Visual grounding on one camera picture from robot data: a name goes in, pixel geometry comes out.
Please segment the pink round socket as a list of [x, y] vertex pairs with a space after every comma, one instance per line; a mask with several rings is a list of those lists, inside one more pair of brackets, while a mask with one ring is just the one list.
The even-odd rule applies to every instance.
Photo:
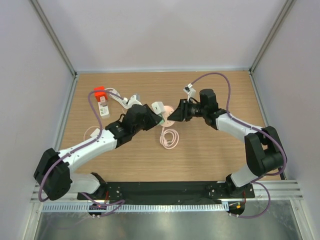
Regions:
[[168, 120], [168, 117], [174, 112], [174, 108], [168, 105], [164, 106], [164, 112], [161, 113], [162, 121], [160, 126], [164, 128], [171, 127], [175, 122], [173, 120]]

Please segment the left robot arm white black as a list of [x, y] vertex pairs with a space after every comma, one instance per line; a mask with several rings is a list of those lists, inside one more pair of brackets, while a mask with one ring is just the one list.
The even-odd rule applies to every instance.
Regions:
[[95, 157], [131, 141], [139, 131], [148, 131], [157, 126], [162, 117], [155, 114], [150, 107], [134, 104], [125, 114], [104, 129], [75, 146], [55, 151], [47, 149], [33, 174], [39, 184], [38, 199], [55, 201], [67, 193], [77, 193], [80, 199], [91, 197], [101, 200], [106, 197], [108, 185], [95, 172], [77, 174], [75, 171]]

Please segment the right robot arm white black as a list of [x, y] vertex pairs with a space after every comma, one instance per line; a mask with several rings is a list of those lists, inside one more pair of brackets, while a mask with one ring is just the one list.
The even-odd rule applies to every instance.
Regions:
[[203, 118], [205, 123], [217, 131], [226, 132], [244, 142], [246, 162], [237, 172], [225, 179], [225, 192], [237, 198], [246, 187], [274, 170], [282, 171], [287, 158], [278, 133], [274, 127], [261, 128], [250, 125], [219, 107], [212, 89], [199, 92], [199, 100], [181, 99], [177, 109], [168, 120], [188, 122], [193, 117]]

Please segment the pink usb charger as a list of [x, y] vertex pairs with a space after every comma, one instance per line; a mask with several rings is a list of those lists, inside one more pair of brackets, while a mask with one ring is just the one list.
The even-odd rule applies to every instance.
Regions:
[[97, 136], [99, 133], [100, 133], [100, 129], [99, 129], [99, 128], [96, 128], [96, 129], [90, 134], [90, 136], [91, 136], [91, 137], [95, 137], [95, 136]]

